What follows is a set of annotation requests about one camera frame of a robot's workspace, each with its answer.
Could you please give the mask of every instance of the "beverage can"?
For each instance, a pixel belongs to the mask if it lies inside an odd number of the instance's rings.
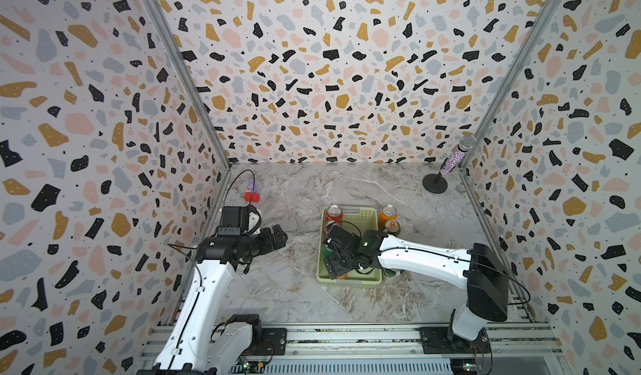
[[[383,231],[389,235],[398,236],[401,232],[401,225],[395,219],[388,219],[385,221]]]
[[[383,225],[385,225],[385,221],[388,219],[396,219],[398,218],[398,213],[396,212],[396,208],[392,205],[386,205],[381,208],[381,212],[378,216],[378,229],[383,230]]]
[[[332,204],[327,208],[327,211],[325,211],[325,217],[327,220],[340,221],[343,219],[343,210],[340,206]]]

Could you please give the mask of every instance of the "patterned wall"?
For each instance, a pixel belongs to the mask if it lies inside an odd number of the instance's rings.
[[[132,374],[219,166],[140,0],[0,3],[0,372]]]
[[[544,0],[158,0],[232,162],[433,162]]]
[[[576,374],[639,373],[640,10],[563,0],[467,168]]]

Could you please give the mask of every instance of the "marble surface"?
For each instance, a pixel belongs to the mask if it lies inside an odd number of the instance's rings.
[[[256,174],[263,225],[281,225],[287,246],[239,269],[220,305],[219,319],[260,314],[265,322],[447,322],[467,292],[425,275],[403,272],[375,288],[326,287],[316,280],[321,213],[329,204],[392,204],[401,238],[438,247],[487,243],[458,173],[446,176],[443,194],[430,194],[421,179],[438,171],[428,165],[236,165]],[[226,205],[245,204],[251,173],[241,175]]]

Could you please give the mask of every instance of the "can lid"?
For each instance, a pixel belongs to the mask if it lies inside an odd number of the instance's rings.
[[[383,207],[381,212],[383,212],[383,214],[385,214],[385,216],[387,217],[393,217],[396,215],[396,208],[394,208],[392,205],[386,205]]]
[[[401,228],[397,220],[388,219],[385,221],[385,230],[395,232]]]
[[[330,217],[338,217],[341,213],[343,213],[343,210],[341,210],[341,207],[336,204],[330,205],[327,209],[327,214]]]

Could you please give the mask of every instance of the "metal frame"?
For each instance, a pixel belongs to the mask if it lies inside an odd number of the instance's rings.
[[[562,0],[547,0],[543,8],[541,8],[541,10],[539,11],[539,16],[537,20],[535,20],[532,30],[530,30],[527,37],[525,38],[525,42],[523,43],[523,46],[517,52],[517,56],[514,58],[514,62],[509,67],[508,72],[505,75],[505,80],[499,87],[499,90],[497,91],[497,93],[494,95],[494,98],[490,103],[489,109],[487,110],[487,112],[481,119],[481,122],[479,123],[478,127],[476,128],[474,136],[476,137],[477,140],[481,140],[485,137],[485,133],[487,132],[487,129],[489,128],[490,123],[496,117],[496,114],[498,113],[501,105],[503,104],[503,101],[507,97],[509,91],[512,89],[514,82],[516,82],[516,79],[518,78],[521,71],[525,67],[525,64],[527,63],[528,59],[533,54],[534,48],[537,46],[537,43],[541,39],[541,34],[546,28],[548,28],[548,24],[550,20],[553,18],[555,12],[557,11],[557,7],[560,5],[561,2]],[[501,263],[506,268],[509,268],[509,261],[507,260],[507,257],[505,257],[505,253],[501,249],[501,246],[497,241],[500,235],[495,234],[491,223],[489,222],[489,220],[487,219],[487,216],[483,213],[483,210],[479,205],[479,201],[474,196],[474,187],[470,183],[468,176],[466,176],[465,173],[463,172],[464,169],[468,167],[472,157],[475,156],[476,152],[481,148],[481,145],[482,143],[478,142],[476,147],[472,148],[467,152],[467,154],[465,154],[460,164],[459,176],[461,177],[461,181],[463,182],[465,191],[467,192],[470,198],[470,201],[472,202],[472,206],[474,207],[474,212],[476,212],[476,216],[478,217],[479,222],[481,223],[481,227],[485,232],[485,236],[487,237],[490,243],[490,246],[500,258]],[[518,294],[521,301],[525,301],[524,293],[520,288],[516,288],[515,290],[513,289],[513,291],[515,291]],[[527,313],[527,317],[529,318],[529,320],[531,322],[535,322],[530,311],[526,309],[525,312]]]
[[[149,21],[154,25],[154,27],[156,27],[156,31],[160,37],[160,42],[165,47],[169,60],[174,65],[176,72],[178,72],[178,78],[185,86],[187,96],[192,101],[193,107],[196,108],[196,115],[203,125],[204,132],[209,137],[213,149],[216,151],[216,156],[218,157],[219,162],[226,171],[229,171],[231,168],[229,159],[227,158],[227,155],[225,155],[225,150],[218,138],[216,130],[213,128],[212,121],[209,118],[207,111],[204,109],[203,100],[200,98],[198,90],[196,90],[196,85],[194,84],[192,76],[189,75],[187,65],[185,65],[185,60],[182,58],[182,54],[172,38],[173,33],[167,23],[167,19],[160,10],[158,0],[142,0],[142,4],[148,12]]]
[[[196,90],[196,85],[194,84],[194,81],[191,75],[189,75],[189,71],[187,70],[187,66],[185,65],[184,59],[182,59],[180,50],[178,49],[178,46],[176,45],[176,43],[174,42],[174,39],[172,38],[171,28],[169,27],[169,24],[167,23],[167,19],[165,18],[164,14],[160,10],[160,4],[158,3],[158,0],[142,0],[142,4],[145,6],[145,9],[148,12],[149,21],[156,28],[156,32],[160,37],[160,42],[163,44],[165,50],[167,51],[167,56],[169,57],[170,62],[176,69],[178,78],[180,79],[180,81],[183,83],[183,86],[185,87],[185,91],[187,92],[187,97],[190,99],[192,106],[196,108],[196,116],[198,116],[198,119],[201,121],[203,125],[203,130],[205,132],[205,135],[207,136],[209,141],[212,143],[215,156],[218,159],[217,162],[219,162],[222,166],[223,175],[222,175],[222,179],[218,183],[221,185],[221,189],[220,189],[220,192],[216,195],[215,202],[213,203],[213,206],[212,206],[211,215],[207,219],[207,223],[205,225],[204,233],[203,233],[203,238],[204,238],[211,234],[212,229],[214,227],[215,219],[217,217],[218,211],[220,210],[220,205],[223,202],[222,198],[225,194],[224,191],[227,188],[227,184],[229,183],[229,179],[231,177],[231,163],[227,158],[227,155],[225,154],[224,147],[220,142],[220,139],[218,137],[218,134],[216,133],[216,130],[214,130],[213,128],[212,121],[209,115],[207,114],[207,111],[204,109],[203,100],[200,98],[200,95]],[[186,279],[190,278],[189,275],[192,271],[193,271],[193,268],[191,267],[187,270],[187,274],[185,275]],[[188,287],[188,285],[189,285],[189,282],[183,283],[182,287],[180,288],[180,296],[185,295],[186,288]],[[170,323],[173,323],[174,319],[176,318],[176,315],[178,313],[178,308],[180,307],[181,304],[182,304],[182,300],[179,299],[178,302],[176,303],[176,307],[174,308],[174,316],[169,320]]]
[[[481,119],[481,122],[474,132],[474,136],[477,140],[482,140],[484,138],[485,132],[487,132],[487,128],[494,120],[494,117],[501,108],[503,101],[505,100],[505,98],[507,98],[509,91],[514,86],[514,82],[516,82],[518,75],[520,75],[528,59],[534,52],[534,48],[537,46],[537,43],[541,39],[543,30],[548,28],[548,24],[557,11],[557,7],[561,3],[561,1],[562,0],[546,0],[543,8],[541,8],[541,10],[539,11],[539,16],[534,21],[534,26],[532,26],[532,29],[527,34],[523,46],[518,50],[517,56],[514,58],[514,62],[512,62],[512,64],[508,68],[508,72],[505,75],[505,80],[503,80],[503,83],[501,83],[501,86],[499,86],[498,91],[496,92],[496,94],[494,94],[494,98],[490,103],[490,107],[487,109],[487,112],[485,112],[485,115]],[[475,148],[468,151],[468,153],[463,157],[463,160],[461,161],[461,168],[465,168],[466,166],[468,166],[470,159],[473,157],[473,155],[476,154],[476,151],[478,150],[478,148],[480,148],[480,146],[481,143],[479,142],[476,144]]]
[[[284,356],[274,357],[272,363],[303,363],[306,360],[341,359],[418,359],[471,358],[472,354],[423,355],[419,328],[447,326],[442,323],[346,323],[299,324],[263,323],[263,329],[286,328]],[[557,338],[547,323],[489,323],[487,334],[494,357],[538,356],[550,364],[563,363],[564,355]],[[163,349],[172,326],[155,326],[143,347],[141,369],[150,369]],[[213,351],[210,343],[209,355]],[[251,360],[267,360],[268,356],[248,356]]]

